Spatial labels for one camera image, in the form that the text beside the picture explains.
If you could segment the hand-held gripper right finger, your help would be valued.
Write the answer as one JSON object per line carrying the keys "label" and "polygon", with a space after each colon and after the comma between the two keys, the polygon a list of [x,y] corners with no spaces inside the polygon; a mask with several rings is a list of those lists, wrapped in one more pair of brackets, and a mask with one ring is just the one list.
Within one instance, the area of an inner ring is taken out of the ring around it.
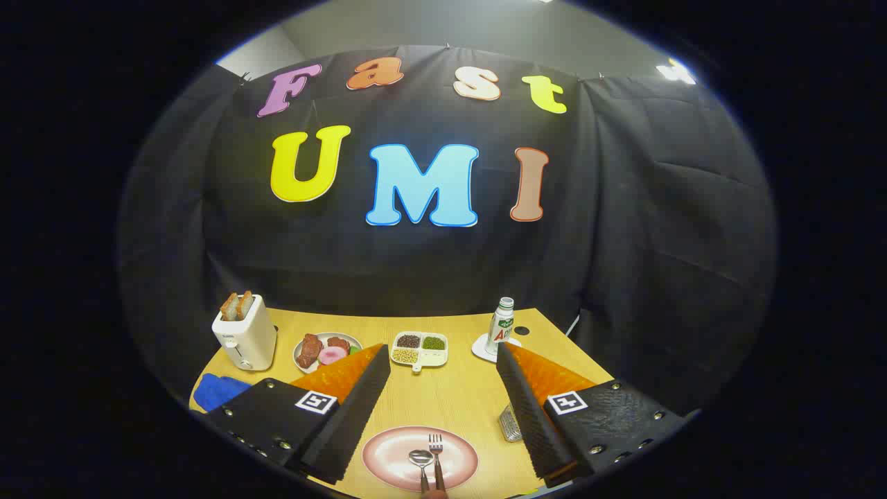
{"label": "hand-held gripper right finger", "polygon": [[549,487],[607,477],[687,423],[628,382],[592,382],[519,345],[498,345],[496,369],[536,476]]}

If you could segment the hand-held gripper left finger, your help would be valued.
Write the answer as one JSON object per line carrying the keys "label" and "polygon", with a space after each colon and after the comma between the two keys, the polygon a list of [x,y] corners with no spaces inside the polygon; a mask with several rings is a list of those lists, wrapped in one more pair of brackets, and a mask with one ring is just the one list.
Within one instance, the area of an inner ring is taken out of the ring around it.
{"label": "hand-held gripper left finger", "polygon": [[389,347],[375,344],[286,383],[273,377],[206,413],[206,423],[288,473],[343,480],[384,390]]}

